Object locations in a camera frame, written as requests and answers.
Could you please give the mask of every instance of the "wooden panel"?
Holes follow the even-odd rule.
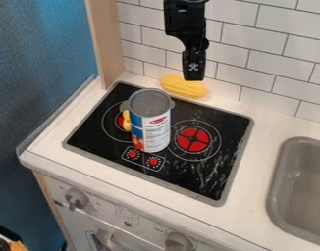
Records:
[[[98,70],[104,87],[124,71],[116,0],[85,0]]]
[[[68,243],[68,246],[71,248],[72,251],[77,251],[74,246],[73,240],[69,236],[67,228],[66,228],[65,224],[63,223],[62,217],[55,206],[54,199],[53,199],[52,195],[50,194],[46,180],[44,179],[42,174],[37,173],[37,172],[33,172],[33,173],[34,173],[36,181],[39,184],[41,191],[42,191],[42,193],[48,203],[48,206],[49,206],[50,210],[52,211],[58,226],[60,227],[60,230],[62,231],[63,235],[65,236],[65,239]]]

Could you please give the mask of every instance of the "metal sink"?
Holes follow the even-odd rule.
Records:
[[[320,141],[297,137],[283,144],[267,212],[285,232],[320,245]]]

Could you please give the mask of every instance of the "tin can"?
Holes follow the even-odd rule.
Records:
[[[152,88],[141,89],[129,98],[124,107],[130,111],[135,148],[154,153],[168,146],[171,141],[171,109],[174,101],[166,92]]]

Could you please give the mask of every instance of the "black stovetop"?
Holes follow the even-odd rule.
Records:
[[[155,154],[139,152],[120,127],[119,111],[121,102],[137,90],[116,84],[66,140],[66,148],[206,203],[224,201],[250,119],[173,98],[170,145]]]

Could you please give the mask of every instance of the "countertop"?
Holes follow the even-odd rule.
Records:
[[[159,80],[131,73],[123,73],[118,80],[142,87],[160,87]],[[212,88],[208,82],[207,87],[209,94],[197,102],[254,120],[229,197],[222,207],[210,206],[63,148],[63,140],[105,94],[99,79],[31,143],[21,160],[39,172],[72,181],[98,194],[119,196],[126,204],[155,217],[171,219],[173,224],[205,238],[236,245],[236,241],[227,235],[230,233],[269,250],[320,251],[320,246],[277,228],[265,209],[280,146],[297,136],[320,140],[320,124],[225,99],[219,97],[217,88]],[[61,168],[48,165],[48,161]]]

